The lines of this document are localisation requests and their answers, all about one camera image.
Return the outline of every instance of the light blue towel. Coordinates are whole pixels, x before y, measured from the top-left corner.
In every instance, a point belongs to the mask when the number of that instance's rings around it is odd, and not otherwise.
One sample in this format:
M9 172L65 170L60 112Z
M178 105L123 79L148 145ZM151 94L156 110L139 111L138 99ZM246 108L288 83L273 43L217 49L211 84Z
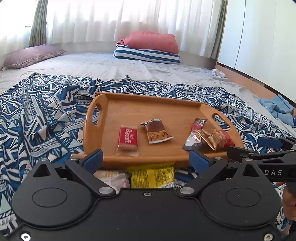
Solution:
M272 98L271 101L276 104L276 107L274 108L276 112L283 114L293 112L293 106L291 106L289 102L286 101L281 95L277 95L276 97Z
M282 96L277 95L271 100L260 98L258 102L263 105L274 118L280 119L287 125L294 126L293 116L291 115L293 107Z

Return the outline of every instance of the white wardrobe door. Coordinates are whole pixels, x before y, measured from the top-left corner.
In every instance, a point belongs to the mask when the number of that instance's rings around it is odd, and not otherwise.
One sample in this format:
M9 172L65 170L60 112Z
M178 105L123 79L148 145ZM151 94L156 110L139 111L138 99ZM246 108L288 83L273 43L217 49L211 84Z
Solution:
M228 0L224 33L218 62L234 68L244 23L246 0Z
M246 0L235 69L265 83L272 55L276 0Z
M267 85L296 101L296 3L277 0L273 54Z

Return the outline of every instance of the patterned blanket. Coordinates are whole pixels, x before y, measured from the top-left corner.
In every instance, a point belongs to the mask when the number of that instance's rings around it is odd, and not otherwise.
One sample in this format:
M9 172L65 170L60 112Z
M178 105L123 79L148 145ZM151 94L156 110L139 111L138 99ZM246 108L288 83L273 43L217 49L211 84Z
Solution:
M18 225L11 199L30 169L41 158L64 162L71 153L83 153L83 124L95 92L127 93L208 103L225 114L239 131L246 148L267 152L259 136L282 137L265 116L222 88L139 82L129 76L103 82L69 75L33 73L0 95L0 230L9 234ZM98 118L98 111L93 121ZM227 125L216 119L223 129ZM282 212L278 223L282 222Z

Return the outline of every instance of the white bed sheet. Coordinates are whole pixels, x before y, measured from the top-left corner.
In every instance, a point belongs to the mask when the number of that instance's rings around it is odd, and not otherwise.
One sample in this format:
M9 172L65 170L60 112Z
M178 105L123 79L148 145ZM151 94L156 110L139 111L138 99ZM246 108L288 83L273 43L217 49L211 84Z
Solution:
M116 59L113 54L102 53L70 53L51 58L40 63L22 68L0 71L0 93L6 91L33 72L42 74L68 74L78 77L99 78L101 80L122 79L129 75L133 80L161 80L171 84L216 86L240 97L255 111L265 115L279 128L296 137L291 126L275 119L261 104L258 97L247 88L220 78L210 70L184 64L161 64L126 59Z

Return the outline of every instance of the bed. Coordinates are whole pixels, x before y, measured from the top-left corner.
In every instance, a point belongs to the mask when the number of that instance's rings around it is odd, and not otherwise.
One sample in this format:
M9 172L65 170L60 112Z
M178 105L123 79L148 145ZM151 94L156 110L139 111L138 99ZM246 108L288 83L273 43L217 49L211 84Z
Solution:
M10 202L32 166L41 158L63 162L71 153L83 153L84 116L96 91L206 102L232 121L246 148L262 153L270 150L256 145L259 136L296 136L246 88L210 70L183 64L73 53L23 69L1 71L0 83L2 234L18 226ZM94 122L98 115L94 113ZM221 119L216 121L227 129ZM279 225L283 218L281 211Z

